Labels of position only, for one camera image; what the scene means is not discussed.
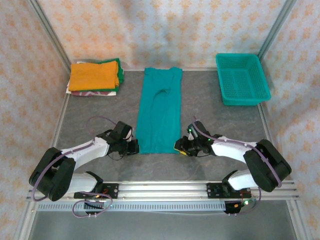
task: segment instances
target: patterned wallpaper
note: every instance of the patterned wallpaper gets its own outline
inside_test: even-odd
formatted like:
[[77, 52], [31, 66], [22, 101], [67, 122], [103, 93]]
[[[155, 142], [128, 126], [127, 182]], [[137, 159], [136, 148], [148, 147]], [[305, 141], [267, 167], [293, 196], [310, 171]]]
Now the patterned wallpaper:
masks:
[[16, 231], [68, 73], [26, 0], [0, 1], [0, 239]]
[[320, 239], [320, 3], [298, 0], [263, 60], [274, 84], [268, 125]]
[[285, 0], [38, 0], [69, 56], [125, 68], [215, 67], [257, 54]]

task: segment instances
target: teal basket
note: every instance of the teal basket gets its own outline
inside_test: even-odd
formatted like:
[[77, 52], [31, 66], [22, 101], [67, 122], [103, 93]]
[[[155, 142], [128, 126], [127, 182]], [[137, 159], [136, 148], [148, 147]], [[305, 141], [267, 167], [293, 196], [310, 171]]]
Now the teal basket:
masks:
[[228, 106], [254, 106], [271, 98], [259, 58], [254, 54], [215, 56], [222, 101]]

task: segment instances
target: metal bracket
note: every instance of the metal bracket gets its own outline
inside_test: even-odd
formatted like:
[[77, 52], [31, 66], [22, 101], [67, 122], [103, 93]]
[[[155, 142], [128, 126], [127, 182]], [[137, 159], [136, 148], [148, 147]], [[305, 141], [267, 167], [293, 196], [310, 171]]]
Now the metal bracket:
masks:
[[249, 199], [251, 198], [251, 193], [249, 188], [241, 189], [239, 191], [233, 190], [233, 191], [226, 192], [224, 191], [223, 184], [221, 182], [208, 182], [206, 184], [206, 193], [208, 195], [208, 199], [241, 199], [241, 198]]
[[[108, 194], [112, 199], [118, 198], [118, 192], [119, 192], [119, 184], [118, 183], [103, 183], [102, 184], [102, 192], [97, 192], [97, 196], [99, 194]], [[87, 195], [81, 192], [75, 192], [74, 199], [96, 199], [96, 196]], [[105, 196], [100, 196], [101, 199], [107, 199]]]

